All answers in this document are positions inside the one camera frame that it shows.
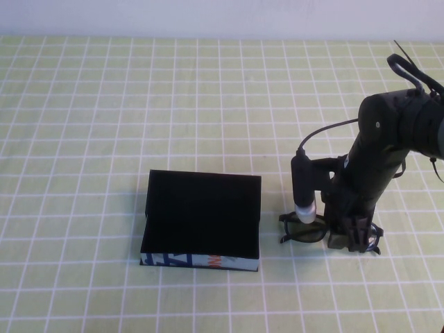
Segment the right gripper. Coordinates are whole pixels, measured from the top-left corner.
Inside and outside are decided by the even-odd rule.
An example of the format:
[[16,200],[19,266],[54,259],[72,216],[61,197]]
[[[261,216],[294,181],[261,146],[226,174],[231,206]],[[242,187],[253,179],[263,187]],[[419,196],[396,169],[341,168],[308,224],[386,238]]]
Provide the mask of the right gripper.
[[339,172],[333,178],[336,191],[325,203],[324,217],[332,229],[345,228],[347,232],[331,230],[329,249],[347,248],[359,253],[372,249],[369,239],[376,203],[408,152],[407,148],[355,140],[347,156],[340,160]]

